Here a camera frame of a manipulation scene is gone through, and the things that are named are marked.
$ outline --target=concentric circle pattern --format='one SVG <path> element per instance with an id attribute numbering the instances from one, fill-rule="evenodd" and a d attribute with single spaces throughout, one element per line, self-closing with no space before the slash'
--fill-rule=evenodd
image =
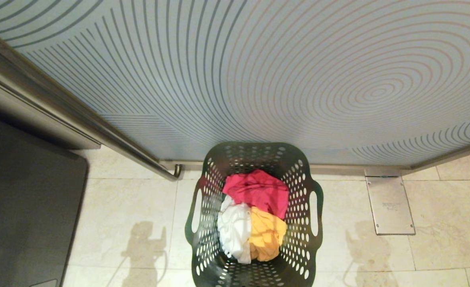
<path id="1" fill-rule="evenodd" d="M 470 145 L 470 1 L 0 1 L 0 37 L 159 158 L 248 140 L 412 165 Z"/>

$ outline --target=dark green laundry basket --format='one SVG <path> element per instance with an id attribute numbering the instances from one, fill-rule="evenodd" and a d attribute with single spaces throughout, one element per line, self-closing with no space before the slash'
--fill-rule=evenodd
<path id="1" fill-rule="evenodd" d="M 226 177 L 262 169 L 284 181 L 290 189 L 284 221 L 287 231 L 279 256 L 268 262 L 243 265 L 228 258 L 219 242 L 217 214 Z M 198 230 L 191 229 L 196 198 L 202 194 Z M 318 232 L 312 231 L 310 194 L 317 195 Z M 287 143 L 225 142 L 211 149 L 196 184 L 186 223 L 186 238 L 193 249 L 194 282 L 201 287 L 285 286 L 310 287 L 315 279 L 315 256 L 322 244 L 323 192 L 311 178 L 306 156 Z"/>

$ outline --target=beige tile floor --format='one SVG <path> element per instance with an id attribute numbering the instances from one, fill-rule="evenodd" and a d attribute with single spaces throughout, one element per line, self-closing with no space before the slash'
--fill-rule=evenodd
<path id="1" fill-rule="evenodd" d="M 184 237 L 198 171 L 169 182 L 106 147 L 89 181 L 65 287 L 192 287 Z M 376 236 L 363 176 L 324 191 L 316 287 L 470 287 L 470 156 L 403 176 L 415 236 Z"/>

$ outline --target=metal floor plate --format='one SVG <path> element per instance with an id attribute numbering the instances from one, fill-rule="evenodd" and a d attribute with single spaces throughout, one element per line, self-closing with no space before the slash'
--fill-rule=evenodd
<path id="1" fill-rule="evenodd" d="M 411 210 L 401 177 L 366 177 L 377 235 L 414 235 Z"/>

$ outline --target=yellow shirt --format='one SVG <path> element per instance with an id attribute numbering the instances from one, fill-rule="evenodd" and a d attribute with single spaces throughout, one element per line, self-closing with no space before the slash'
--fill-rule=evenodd
<path id="1" fill-rule="evenodd" d="M 251 207 L 251 259 L 269 261 L 279 254 L 286 233 L 286 223 L 268 212 Z"/>

